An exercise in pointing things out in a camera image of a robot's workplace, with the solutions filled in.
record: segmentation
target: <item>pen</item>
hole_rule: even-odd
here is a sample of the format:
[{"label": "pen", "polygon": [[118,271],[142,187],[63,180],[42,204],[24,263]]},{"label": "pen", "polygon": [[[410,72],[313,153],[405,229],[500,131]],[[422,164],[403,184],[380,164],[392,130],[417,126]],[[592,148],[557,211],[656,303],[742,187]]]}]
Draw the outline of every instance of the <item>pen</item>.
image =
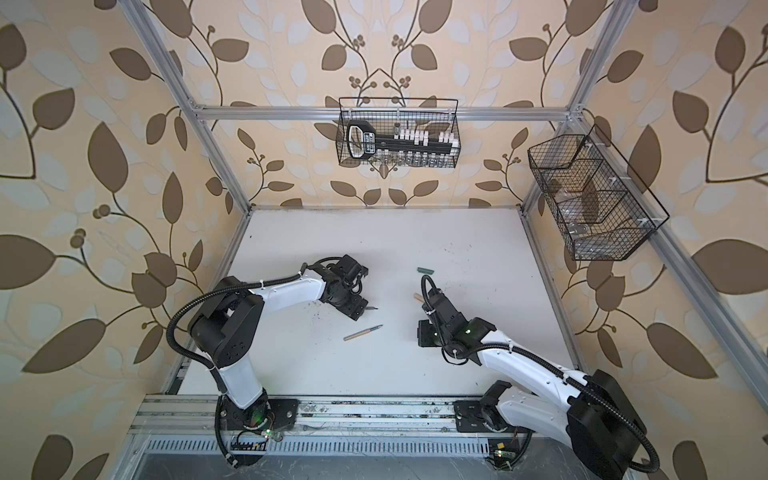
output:
[{"label": "pen", "polygon": [[344,341],[346,342],[347,340],[351,340],[351,339],[356,338],[358,336],[365,335],[366,333],[371,333],[373,330],[380,329],[383,326],[384,325],[377,325],[377,326],[372,326],[369,329],[360,330],[358,333],[353,333],[352,335],[345,336],[344,337]]}]

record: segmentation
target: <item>metal rail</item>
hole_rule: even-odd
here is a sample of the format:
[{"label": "metal rail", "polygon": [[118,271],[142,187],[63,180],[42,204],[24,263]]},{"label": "metal rail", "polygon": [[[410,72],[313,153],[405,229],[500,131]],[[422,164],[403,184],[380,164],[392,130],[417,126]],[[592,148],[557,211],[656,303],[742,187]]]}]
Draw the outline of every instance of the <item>metal rail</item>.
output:
[{"label": "metal rail", "polygon": [[[371,107],[377,111],[383,108]],[[338,120],[338,108],[326,107],[208,107],[196,106],[201,120]],[[566,108],[460,107],[461,121],[565,121]]]}]

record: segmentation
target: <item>wire basket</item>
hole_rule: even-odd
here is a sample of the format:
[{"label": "wire basket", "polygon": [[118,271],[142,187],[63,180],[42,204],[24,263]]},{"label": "wire basket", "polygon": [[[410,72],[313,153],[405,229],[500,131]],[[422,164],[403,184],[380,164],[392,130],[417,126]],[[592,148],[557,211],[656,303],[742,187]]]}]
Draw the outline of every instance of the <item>wire basket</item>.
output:
[{"label": "wire basket", "polygon": [[395,98],[389,97],[339,99],[339,164],[455,168],[462,149],[456,121],[458,100],[396,100],[393,104]]},{"label": "wire basket", "polygon": [[[573,260],[626,260],[669,213],[629,162],[631,174],[616,173],[598,147],[606,137],[594,129],[529,148],[531,172]],[[664,214],[648,212],[628,181],[639,182],[640,192],[647,191]]]}]

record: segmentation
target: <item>brown leaf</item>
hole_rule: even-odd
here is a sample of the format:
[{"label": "brown leaf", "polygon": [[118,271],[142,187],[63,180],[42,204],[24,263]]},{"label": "brown leaf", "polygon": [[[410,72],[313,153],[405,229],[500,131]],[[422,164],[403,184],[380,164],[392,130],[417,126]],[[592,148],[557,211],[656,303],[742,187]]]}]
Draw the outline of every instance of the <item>brown leaf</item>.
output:
[{"label": "brown leaf", "polygon": [[637,70],[642,60],[643,54],[637,50],[622,51],[608,69],[608,81],[618,83],[627,80]]},{"label": "brown leaf", "polygon": [[672,94],[672,111],[677,124],[689,134],[702,131],[710,117],[710,108],[704,100],[682,91]]},{"label": "brown leaf", "polygon": [[133,273],[131,287],[136,300],[147,308],[157,308],[165,301],[165,287],[147,273]]},{"label": "brown leaf", "polygon": [[672,451],[672,465],[680,480],[707,480],[707,468],[693,440],[683,440]]},{"label": "brown leaf", "polygon": [[187,259],[187,268],[190,271],[195,271],[200,266],[200,261],[203,259],[203,241],[198,240],[194,244],[194,248],[190,253],[189,259]]},{"label": "brown leaf", "polygon": [[614,263],[611,260],[595,260],[587,267],[587,285],[592,290],[600,288],[605,280],[613,275]]},{"label": "brown leaf", "polygon": [[0,235],[0,290],[11,290],[35,282],[56,261],[47,247],[31,238]]},{"label": "brown leaf", "polygon": [[547,42],[539,37],[516,38],[509,42],[512,54],[522,61],[538,60],[547,54],[548,48]]},{"label": "brown leaf", "polygon": [[654,129],[648,125],[640,134],[629,156],[627,174],[640,192],[645,192],[656,180],[661,168],[661,145]]},{"label": "brown leaf", "polygon": [[256,150],[256,142],[253,141],[253,138],[251,138],[242,128],[237,129],[237,138],[239,138],[240,142],[248,147],[249,150]]},{"label": "brown leaf", "polygon": [[587,182],[584,192],[581,194],[581,211],[585,223],[597,223],[600,214],[600,199],[598,198],[598,189],[595,188],[592,179]]},{"label": "brown leaf", "polygon": [[640,7],[640,10],[643,12],[653,12],[659,7],[659,0],[640,0],[637,6]]},{"label": "brown leaf", "polygon": [[606,147],[611,146],[611,124],[606,118],[598,115],[594,118],[594,132],[598,134],[598,138],[603,141]]},{"label": "brown leaf", "polygon": [[77,473],[74,474],[72,480],[96,480],[101,470],[104,468],[104,464],[107,463],[108,453],[102,453],[96,458],[80,467]]},{"label": "brown leaf", "polygon": [[207,182],[205,182],[205,187],[209,192],[217,197],[221,195],[221,192],[224,190],[224,187],[221,184],[221,179],[219,177],[211,177]]},{"label": "brown leaf", "polygon": [[192,15],[183,0],[150,0],[149,5],[174,35],[182,38],[192,35]]},{"label": "brown leaf", "polygon": [[118,0],[94,0],[94,7],[99,10],[109,10],[118,4]]},{"label": "brown leaf", "polygon": [[336,141],[336,135],[339,133],[339,128],[334,124],[315,124],[315,129],[330,141]]},{"label": "brown leaf", "polygon": [[768,290],[768,250],[743,240],[716,240],[694,253],[694,262],[715,287],[729,295]]},{"label": "brown leaf", "polygon": [[413,187],[414,197],[426,197],[433,191],[437,190],[439,180],[427,180]]},{"label": "brown leaf", "polygon": [[344,160],[339,162],[339,165],[341,165],[344,168],[357,168],[360,166],[360,159],[359,158],[345,158]]},{"label": "brown leaf", "polygon": [[301,0],[306,19],[320,33],[333,33],[336,30],[336,13],[325,0]]},{"label": "brown leaf", "polygon": [[304,206],[300,198],[291,198],[280,204],[281,207],[301,208]]},{"label": "brown leaf", "polygon": [[584,73],[584,67],[587,66],[587,62],[589,61],[589,56],[592,55],[592,49],[587,48],[584,50],[584,53],[581,54],[581,61],[579,61],[578,64],[578,74],[581,75]]},{"label": "brown leaf", "polygon": [[326,48],[320,67],[323,70],[339,70],[346,63],[346,47],[344,45],[331,45]]},{"label": "brown leaf", "polygon": [[174,61],[174,65],[176,65],[176,69],[179,71],[179,75],[184,75],[184,67],[181,66],[181,59],[179,58],[179,54],[176,53],[175,50],[169,50],[168,54],[170,54],[170,59]]},{"label": "brown leaf", "polygon": [[40,347],[22,371],[51,373],[74,365],[96,348],[106,329],[107,326],[99,319],[73,323]]},{"label": "brown leaf", "polygon": [[0,28],[0,45],[0,67],[3,70],[18,67],[27,58],[27,44],[22,33],[12,23]]},{"label": "brown leaf", "polygon": [[419,27],[424,33],[435,33],[448,20],[452,0],[428,0],[419,11]]},{"label": "brown leaf", "polygon": [[479,184],[475,184],[477,188],[480,190],[485,190],[487,192],[495,192],[497,190],[502,189],[502,183],[500,181],[496,180],[489,180],[487,182],[480,182]]},{"label": "brown leaf", "polygon": [[71,88],[42,95],[32,105],[35,121],[47,130],[56,130],[67,123],[73,111],[74,90]]},{"label": "brown leaf", "polygon": [[32,466],[32,480],[59,480],[72,463],[72,443],[63,435],[48,435]]},{"label": "brown leaf", "polygon": [[168,181],[165,182],[163,190],[163,215],[169,223],[176,223],[181,217],[181,210],[184,208],[184,194],[181,191],[181,184],[174,172],[171,172]]},{"label": "brown leaf", "polygon": [[405,205],[408,201],[408,195],[402,190],[396,190],[394,188],[389,189],[389,198],[395,205]]},{"label": "brown leaf", "polygon": [[485,168],[489,170],[499,171],[502,169],[502,164],[500,164],[496,160],[486,159],[482,161],[482,164]]},{"label": "brown leaf", "polygon": [[152,70],[144,57],[132,48],[116,48],[109,52],[112,61],[127,76],[136,80],[148,80],[152,75]]},{"label": "brown leaf", "polygon": [[650,346],[670,367],[695,379],[717,377],[704,355],[687,339],[666,323],[652,323],[645,332]]},{"label": "brown leaf", "polygon": [[165,253],[147,253],[144,255],[144,261],[147,262],[147,270],[160,283],[165,286],[171,286],[176,283],[177,268],[174,259]]},{"label": "brown leaf", "polygon": [[621,300],[624,298],[626,287],[627,284],[624,277],[612,276],[605,280],[605,282],[600,285],[600,288],[594,293],[594,301],[606,312],[616,310],[619,305],[621,305]]},{"label": "brown leaf", "polygon": [[438,138],[440,137],[441,131],[446,131],[451,129],[451,124],[447,121],[433,121],[429,124],[427,124],[424,129],[427,131],[427,134],[430,137]]},{"label": "brown leaf", "polygon": [[605,358],[607,358],[608,361],[613,363],[615,366],[623,368],[621,365],[621,357],[619,356],[619,351],[616,348],[616,344],[611,338],[611,334],[608,333],[605,328],[598,330],[598,343],[600,343],[600,348],[603,350]]},{"label": "brown leaf", "polygon": [[479,198],[470,198],[468,206],[470,208],[485,208],[485,207],[490,207],[491,204]]},{"label": "brown leaf", "polygon": [[424,44],[413,45],[411,61],[422,70],[437,70],[437,58],[432,49]]},{"label": "brown leaf", "polygon": [[157,349],[157,346],[160,345],[160,340],[162,338],[163,327],[159,325],[152,327],[152,330],[147,332],[144,340],[141,341],[141,345],[139,345],[139,350],[136,352],[136,357],[134,358],[134,365],[148,359]]},{"label": "brown leaf", "polygon": [[335,191],[339,195],[343,195],[344,197],[357,196],[357,190],[355,190],[355,187],[345,182],[331,180],[331,188],[333,189],[333,191]]},{"label": "brown leaf", "polygon": [[174,130],[176,131],[176,139],[179,140],[181,150],[187,151],[187,124],[184,123],[182,117],[174,118]]},{"label": "brown leaf", "polygon": [[533,102],[530,100],[518,100],[513,101],[510,104],[506,104],[505,107],[508,108],[533,108]]},{"label": "brown leaf", "polygon": [[227,215],[232,213],[233,206],[234,206],[234,199],[232,198],[232,194],[230,192],[227,192],[227,194],[224,195],[224,208],[227,209]]},{"label": "brown leaf", "polygon": [[272,160],[271,162],[266,164],[266,171],[277,172],[279,170],[282,170],[284,165],[285,165],[285,162],[282,160]]},{"label": "brown leaf", "polygon": [[568,248],[563,246],[563,258],[565,259],[565,266],[568,268],[568,271],[571,273],[576,273],[576,270],[578,270],[578,266],[576,266],[576,261],[573,259],[573,255],[571,255],[571,252],[568,251]]},{"label": "brown leaf", "polygon": [[381,197],[382,197],[382,189],[374,188],[373,190],[368,190],[363,194],[362,202],[365,205],[375,205],[376,202],[378,202],[379,198]]},{"label": "brown leaf", "polygon": [[431,97],[424,100],[421,104],[419,104],[419,107],[421,108],[437,108],[437,96],[432,95]]},{"label": "brown leaf", "polygon": [[724,71],[734,74],[744,61],[746,44],[744,37],[733,27],[725,27],[715,46],[715,62]]},{"label": "brown leaf", "polygon": [[147,145],[154,145],[165,133],[165,114],[155,114],[147,122]]},{"label": "brown leaf", "polygon": [[285,190],[290,190],[291,188],[293,188],[293,184],[288,184],[287,182],[273,181],[273,182],[269,182],[266,185],[266,187],[272,190],[273,192],[284,192]]},{"label": "brown leaf", "polygon": [[240,61],[248,55],[248,42],[237,38],[222,38],[216,40],[210,50],[221,61]]},{"label": "brown leaf", "polygon": [[574,37],[583,34],[603,14],[606,3],[607,0],[571,0],[565,14],[565,29]]},{"label": "brown leaf", "polygon": [[512,138],[511,146],[512,148],[520,147],[520,145],[523,145],[523,143],[528,139],[528,128],[523,128],[518,132],[518,134],[515,135],[515,138]]},{"label": "brown leaf", "polygon": [[117,193],[128,179],[128,161],[123,147],[107,124],[101,122],[88,142],[88,164],[96,180],[107,190]]}]

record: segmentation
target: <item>aluminum frame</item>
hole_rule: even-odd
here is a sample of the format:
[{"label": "aluminum frame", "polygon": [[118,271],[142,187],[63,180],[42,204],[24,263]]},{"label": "aluminum frame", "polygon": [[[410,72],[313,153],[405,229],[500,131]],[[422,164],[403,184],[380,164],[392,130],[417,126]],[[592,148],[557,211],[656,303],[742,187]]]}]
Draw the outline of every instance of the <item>aluminum frame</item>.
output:
[{"label": "aluminum frame", "polygon": [[[201,120],[338,120],[339,108],[328,107],[210,107],[196,105],[194,113]],[[567,108],[459,107],[461,121],[565,121]]]},{"label": "aluminum frame", "polygon": [[208,129],[205,120],[200,119],[195,113],[193,106],[196,105],[192,101],[192,95],[187,90],[181,73],[179,73],[163,41],[154,29],[144,4],[141,3],[141,0],[120,0],[119,3],[128,24],[134,28],[141,43],[147,49],[152,61],[157,66],[157,70],[160,72],[160,76],[165,80],[170,94],[178,104],[184,118],[186,118],[187,124],[189,124],[200,143],[202,143],[211,161],[211,165],[221,176],[224,186],[232,194],[234,203],[244,213],[250,211],[248,197],[246,197],[243,189],[240,187],[240,182],[237,181],[235,173],[230,168],[227,159],[219,148],[214,133]]}]

